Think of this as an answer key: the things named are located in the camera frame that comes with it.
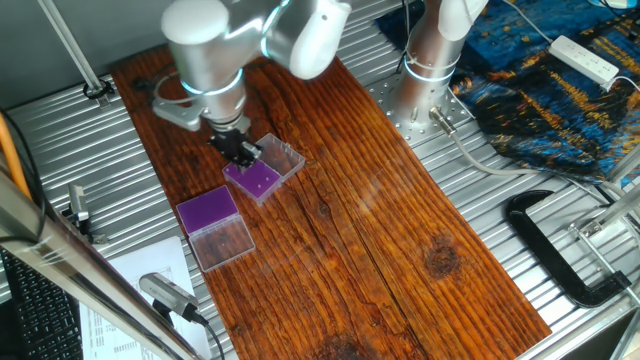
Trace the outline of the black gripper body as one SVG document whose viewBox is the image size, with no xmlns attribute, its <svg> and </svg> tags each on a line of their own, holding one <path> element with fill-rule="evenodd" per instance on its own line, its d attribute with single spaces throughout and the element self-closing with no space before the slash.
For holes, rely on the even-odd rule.
<svg viewBox="0 0 640 360">
<path fill-rule="evenodd" d="M 249 157 L 252 152 L 244 143 L 249 142 L 247 132 L 231 130 L 226 132 L 215 131 L 208 143 L 224 157 Z"/>
</svg>

